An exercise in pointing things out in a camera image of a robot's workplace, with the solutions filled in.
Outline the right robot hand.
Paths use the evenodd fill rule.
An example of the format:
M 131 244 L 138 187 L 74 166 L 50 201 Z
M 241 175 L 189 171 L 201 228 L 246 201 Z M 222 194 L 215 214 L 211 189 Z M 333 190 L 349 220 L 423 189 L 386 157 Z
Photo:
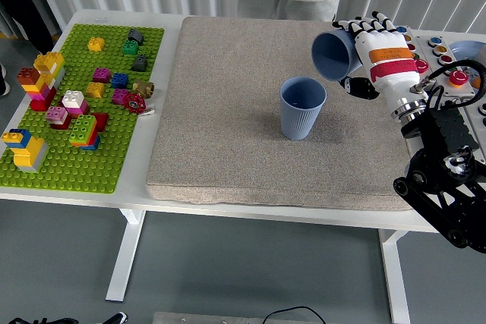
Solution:
M 374 11 L 371 17 L 338 20 L 333 26 L 353 37 L 361 64 L 375 90 L 384 94 L 390 111 L 410 102 L 427 101 L 426 93 L 411 91 L 420 74 L 404 36 L 388 16 Z

